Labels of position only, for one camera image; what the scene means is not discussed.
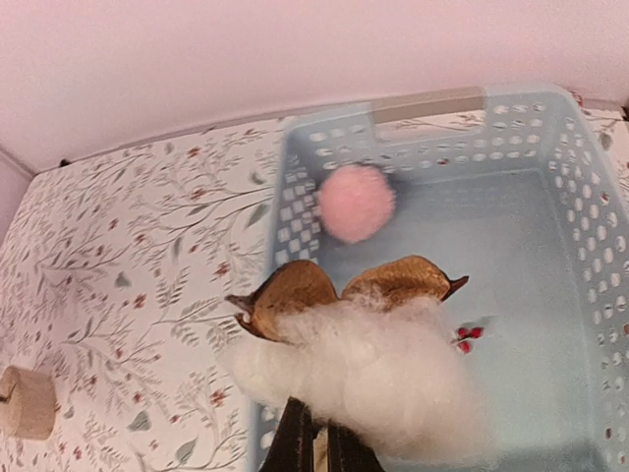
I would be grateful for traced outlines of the white cotton ornament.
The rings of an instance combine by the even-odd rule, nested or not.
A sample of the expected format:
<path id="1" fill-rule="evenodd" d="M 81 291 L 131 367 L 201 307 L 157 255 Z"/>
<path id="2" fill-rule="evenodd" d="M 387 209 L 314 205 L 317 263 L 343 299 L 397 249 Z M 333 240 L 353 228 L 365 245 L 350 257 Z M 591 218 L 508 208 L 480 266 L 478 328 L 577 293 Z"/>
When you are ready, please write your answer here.
<path id="1" fill-rule="evenodd" d="M 412 255 L 337 290 L 319 265 L 295 260 L 254 292 L 227 296 L 243 335 L 219 360 L 253 401 L 308 406 L 314 469 L 319 450 L 327 458 L 329 423 L 378 460 L 478 464 L 491 454 L 488 421 L 442 312 L 464 285 Z"/>

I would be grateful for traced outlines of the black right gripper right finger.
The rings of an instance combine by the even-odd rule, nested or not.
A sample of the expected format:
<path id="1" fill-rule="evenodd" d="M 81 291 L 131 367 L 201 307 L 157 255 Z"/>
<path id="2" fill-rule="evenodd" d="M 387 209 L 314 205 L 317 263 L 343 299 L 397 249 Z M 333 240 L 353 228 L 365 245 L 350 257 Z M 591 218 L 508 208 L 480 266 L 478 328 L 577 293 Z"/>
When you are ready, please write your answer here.
<path id="1" fill-rule="evenodd" d="M 329 423 L 327 433 L 329 472 L 383 472 L 373 450 L 351 430 Z"/>

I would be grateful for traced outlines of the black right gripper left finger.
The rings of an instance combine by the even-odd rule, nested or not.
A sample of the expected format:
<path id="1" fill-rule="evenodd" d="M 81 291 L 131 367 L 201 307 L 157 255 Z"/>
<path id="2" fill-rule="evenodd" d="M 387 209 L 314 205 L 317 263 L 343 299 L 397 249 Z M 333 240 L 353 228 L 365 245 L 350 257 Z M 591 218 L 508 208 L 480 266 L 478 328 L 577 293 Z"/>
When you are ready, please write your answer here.
<path id="1" fill-rule="evenodd" d="M 310 409 L 290 397 L 284 408 L 262 472 L 313 472 L 314 426 Z"/>

